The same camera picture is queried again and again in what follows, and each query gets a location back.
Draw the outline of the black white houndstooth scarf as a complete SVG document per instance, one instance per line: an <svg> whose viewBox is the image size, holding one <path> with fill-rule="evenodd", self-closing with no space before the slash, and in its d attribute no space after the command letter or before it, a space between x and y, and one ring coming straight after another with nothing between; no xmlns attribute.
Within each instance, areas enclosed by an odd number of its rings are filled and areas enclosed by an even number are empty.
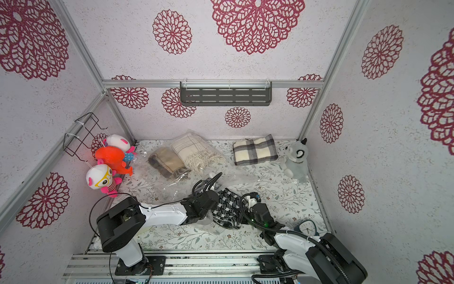
<svg viewBox="0 0 454 284"><path fill-rule="evenodd" d="M246 209L246 200L228 188L220 191L218 195L218 205L212 210L214 222L226 229L240 229L243 219L240 204L242 204L243 208Z"/></svg>

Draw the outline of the clear plastic vacuum bag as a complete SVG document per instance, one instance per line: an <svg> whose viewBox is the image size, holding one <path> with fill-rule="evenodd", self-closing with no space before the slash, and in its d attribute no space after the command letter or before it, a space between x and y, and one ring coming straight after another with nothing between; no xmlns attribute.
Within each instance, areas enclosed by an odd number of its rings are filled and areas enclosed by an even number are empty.
<svg viewBox="0 0 454 284"><path fill-rule="evenodd" d="M228 188L232 192L236 193L236 187L244 185L253 186L258 182L258 177L248 173L243 168L235 166L233 161L228 156L222 153L207 140L206 141L212 147L224 156L225 161L223 163L208 166L202 175L188 169L187 172L176 178L165 178L157 169L153 168L148 163L148 157L152 154L152 152L160 147L171 148L170 145L175 139L176 138L166 141L139 142L136 148L136 156L131 162L131 166L134 168L134 176L140 181L143 181L147 185L151 186L154 196L159 200L171 202L199 195L203 191L207 190L207 184L210 181L214 182L210 189L215 191L217 194L225 188ZM211 172L215 174L214 178L209 177ZM223 228L214 222L212 210L208 212L208 215L204 219L198 221L197 225L209 225L210 232L220 234L226 228Z"/></svg>

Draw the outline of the cream fringed scarf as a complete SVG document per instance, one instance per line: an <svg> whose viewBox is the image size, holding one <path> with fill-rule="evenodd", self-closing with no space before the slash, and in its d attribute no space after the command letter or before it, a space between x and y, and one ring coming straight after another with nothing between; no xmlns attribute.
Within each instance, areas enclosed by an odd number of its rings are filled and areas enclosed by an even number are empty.
<svg viewBox="0 0 454 284"><path fill-rule="evenodd" d="M225 161L219 151L191 131L176 138L170 146L182 160L184 166L199 175L202 175L208 166Z"/></svg>

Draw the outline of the grey cream plaid scarf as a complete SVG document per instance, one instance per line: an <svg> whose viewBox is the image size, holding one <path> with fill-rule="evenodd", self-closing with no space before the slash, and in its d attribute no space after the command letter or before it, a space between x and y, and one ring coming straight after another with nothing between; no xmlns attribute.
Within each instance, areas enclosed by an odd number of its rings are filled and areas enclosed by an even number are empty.
<svg viewBox="0 0 454 284"><path fill-rule="evenodd" d="M245 139L233 144L235 166L274 162L279 158L271 134L258 139Z"/></svg>

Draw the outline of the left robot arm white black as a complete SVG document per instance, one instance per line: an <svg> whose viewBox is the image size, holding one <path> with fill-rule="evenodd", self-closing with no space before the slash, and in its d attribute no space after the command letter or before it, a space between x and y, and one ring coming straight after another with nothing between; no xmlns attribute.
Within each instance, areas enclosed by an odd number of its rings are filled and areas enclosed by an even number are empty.
<svg viewBox="0 0 454 284"><path fill-rule="evenodd" d="M134 240L142 228L194 224L218 202L219 196L212 190L161 205L143 204L129 196L96 219L102 251L116 254L126 267L137 266L145 260L143 249Z"/></svg>

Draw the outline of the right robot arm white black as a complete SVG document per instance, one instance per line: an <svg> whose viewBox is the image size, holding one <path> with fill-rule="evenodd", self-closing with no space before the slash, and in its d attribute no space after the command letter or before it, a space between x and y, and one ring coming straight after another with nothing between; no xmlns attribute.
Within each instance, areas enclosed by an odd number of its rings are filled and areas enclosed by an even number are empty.
<svg viewBox="0 0 454 284"><path fill-rule="evenodd" d="M322 284L362 284L368 277L366 268L332 233L306 235L275 221L266 204L244 207L242 219L260 230L260 237L277 250L258 257L258 278L288 278L303 274Z"/></svg>

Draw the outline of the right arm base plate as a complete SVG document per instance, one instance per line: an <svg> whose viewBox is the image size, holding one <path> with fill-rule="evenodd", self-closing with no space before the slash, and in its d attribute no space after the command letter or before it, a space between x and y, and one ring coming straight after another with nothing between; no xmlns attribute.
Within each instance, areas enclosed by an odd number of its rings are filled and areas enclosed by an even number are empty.
<svg viewBox="0 0 454 284"><path fill-rule="evenodd" d="M280 257L274 254L261 254L257 257L261 274L279 274L284 272L284 265Z"/></svg>

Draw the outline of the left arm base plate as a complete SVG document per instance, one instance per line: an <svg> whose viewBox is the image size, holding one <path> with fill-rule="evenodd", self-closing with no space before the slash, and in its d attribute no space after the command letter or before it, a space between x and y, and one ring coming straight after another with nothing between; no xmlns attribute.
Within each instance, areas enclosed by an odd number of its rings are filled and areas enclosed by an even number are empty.
<svg viewBox="0 0 454 284"><path fill-rule="evenodd" d="M143 260L128 267L123 260L119 259L115 276L161 276L164 272L167 258L165 256L144 256Z"/></svg>

